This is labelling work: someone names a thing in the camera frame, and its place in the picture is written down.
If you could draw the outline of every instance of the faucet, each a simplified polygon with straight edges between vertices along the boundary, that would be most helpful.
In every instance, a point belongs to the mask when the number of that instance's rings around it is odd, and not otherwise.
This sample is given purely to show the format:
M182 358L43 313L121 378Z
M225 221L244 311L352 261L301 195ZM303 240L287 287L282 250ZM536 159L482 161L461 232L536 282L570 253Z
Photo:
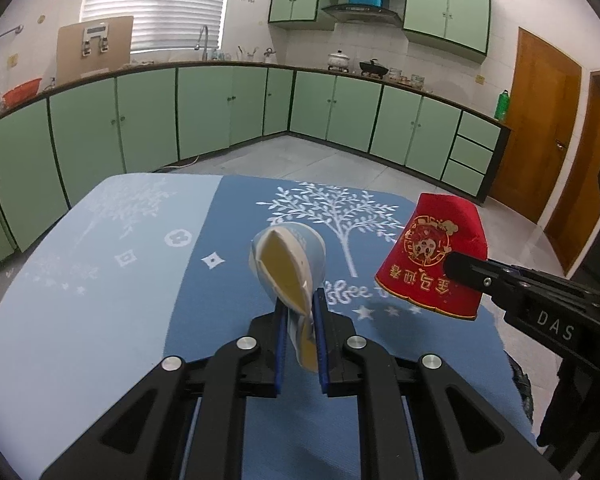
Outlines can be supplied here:
M202 33L205 33L205 49L202 51L202 61L206 61L206 47L209 43L209 28L206 25L200 27L200 34L198 36L198 43L193 50L200 50L200 40L202 39Z

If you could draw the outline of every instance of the silver screw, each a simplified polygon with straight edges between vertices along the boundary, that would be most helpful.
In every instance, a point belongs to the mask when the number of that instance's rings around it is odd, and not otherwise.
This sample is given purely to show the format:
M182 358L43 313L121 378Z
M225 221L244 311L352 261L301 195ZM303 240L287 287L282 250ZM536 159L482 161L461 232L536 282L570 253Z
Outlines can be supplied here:
M162 368L168 372L173 372L182 366L182 359L172 355L171 357L165 357L162 360Z
M347 339L347 345L351 348L355 348L356 350L360 350L366 346L366 339L361 335L352 335L349 339Z
M427 354L422 358L422 365L430 370L437 370L442 366L442 359L435 354Z
M240 350L251 350L255 348L258 342L253 337L246 335L238 339L236 344Z

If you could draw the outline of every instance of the range hood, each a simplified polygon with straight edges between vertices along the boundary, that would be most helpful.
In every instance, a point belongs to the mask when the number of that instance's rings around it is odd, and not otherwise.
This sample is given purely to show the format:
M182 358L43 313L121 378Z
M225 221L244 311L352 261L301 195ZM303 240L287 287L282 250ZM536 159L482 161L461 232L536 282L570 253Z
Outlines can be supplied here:
M402 20L397 12L384 7L367 4L337 4L322 9L338 22L390 23L402 28Z

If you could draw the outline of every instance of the tiled floor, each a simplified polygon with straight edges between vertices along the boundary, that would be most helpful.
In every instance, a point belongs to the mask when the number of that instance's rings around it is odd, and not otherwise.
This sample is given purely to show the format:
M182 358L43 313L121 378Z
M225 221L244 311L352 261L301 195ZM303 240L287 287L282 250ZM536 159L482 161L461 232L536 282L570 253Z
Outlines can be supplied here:
M445 192L366 158L291 136L273 137L175 171L307 180L395 193L414 202L422 192ZM562 275L551 245L535 224L491 199L487 199L478 211L489 244L490 258ZM24 254L0 266L0 300L26 256ZM487 297L483 304L496 318L505 349L531 379L535 407L534 433L537 435L557 384L558 358L504 323L504 313Z

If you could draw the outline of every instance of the green bottle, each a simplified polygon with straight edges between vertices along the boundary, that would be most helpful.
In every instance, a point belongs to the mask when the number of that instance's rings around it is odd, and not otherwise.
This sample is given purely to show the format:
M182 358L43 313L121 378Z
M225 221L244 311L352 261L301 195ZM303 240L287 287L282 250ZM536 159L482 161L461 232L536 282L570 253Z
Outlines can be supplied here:
M504 121L507 116L507 110L509 110L509 92L506 90L498 97L498 105L496 106L496 115L494 116L498 121Z

